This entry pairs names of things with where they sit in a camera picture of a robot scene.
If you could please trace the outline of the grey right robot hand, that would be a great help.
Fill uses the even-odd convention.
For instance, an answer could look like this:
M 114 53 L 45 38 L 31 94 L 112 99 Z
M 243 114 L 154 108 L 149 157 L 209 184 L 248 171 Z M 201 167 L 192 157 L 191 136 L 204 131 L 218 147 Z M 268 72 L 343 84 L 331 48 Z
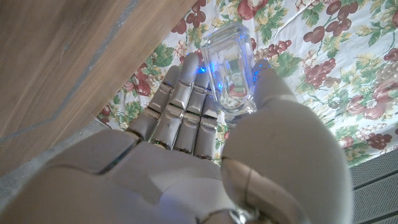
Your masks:
M 340 145 L 268 61 L 220 164 L 107 129 L 48 161 L 2 223 L 351 223 Z

